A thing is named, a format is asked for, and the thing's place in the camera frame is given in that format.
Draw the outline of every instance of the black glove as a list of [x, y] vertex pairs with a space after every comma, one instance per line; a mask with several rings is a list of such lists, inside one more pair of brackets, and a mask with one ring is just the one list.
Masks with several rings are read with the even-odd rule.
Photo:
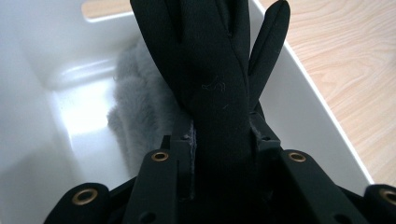
[[248, 1], [131, 0], [148, 50], [197, 132], [197, 196], [238, 206], [258, 199], [249, 112], [283, 45], [290, 9], [269, 8], [249, 59]]

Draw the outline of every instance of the gray fur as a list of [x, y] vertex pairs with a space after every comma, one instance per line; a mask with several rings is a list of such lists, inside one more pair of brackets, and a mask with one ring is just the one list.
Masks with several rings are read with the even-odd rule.
[[108, 114], [108, 126], [135, 176], [144, 156], [172, 133], [178, 106], [142, 38], [120, 55], [114, 79], [117, 105]]

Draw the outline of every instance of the brass grommet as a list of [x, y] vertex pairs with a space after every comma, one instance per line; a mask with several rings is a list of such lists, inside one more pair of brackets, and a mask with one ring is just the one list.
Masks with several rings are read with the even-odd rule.
[[395, 191], [392, 191], [389, 189], [381, 189], [379, 191], [379, 195], [381, 195], [381, 197], [388, 203], [396, 205], [396, 192]]
[[291, 152], [289, 153], [289, 158], [293, 161], [297, 162], [304, 162], [306, 161], [306, 157], [303, 154], [297, 153], [297, 152]]
[[[88, 194], [88, 197], [80, 198], [82, 194]], [[73, 204], [84, 205], [92, 202], [98, 196], [98, 191], [96, 189], [82, 189], [77, 192], [72, 199]]]
[[166, 152], [156, 152], [151, 156], [151, 159], [154, 161], [166, 161], [168, 158], [169, 154]]

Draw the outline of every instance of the wooden surface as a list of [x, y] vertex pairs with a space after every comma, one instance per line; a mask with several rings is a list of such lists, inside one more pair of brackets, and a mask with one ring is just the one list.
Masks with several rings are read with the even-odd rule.
[[[128, 0], [98, 1], [82, 7], [88, 17], [130, 10]], [[287, 40], [374, 181], [396, 186], [396, 1], [289, 3]]]

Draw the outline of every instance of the white plastic bin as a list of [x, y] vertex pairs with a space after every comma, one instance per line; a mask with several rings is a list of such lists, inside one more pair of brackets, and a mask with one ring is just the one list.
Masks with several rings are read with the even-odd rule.
[[[132, 14], [87, 21], [83, 2], [0, 3], [0, 223], [42, 223], [74, 186], [130, 178], [106, 115], [117, 56], [140, 32]], [[263, 12], [250, 2], [252, 39]], [[283, 148], [357, 193], [372, 182], [288, 44], [261, 101]]]

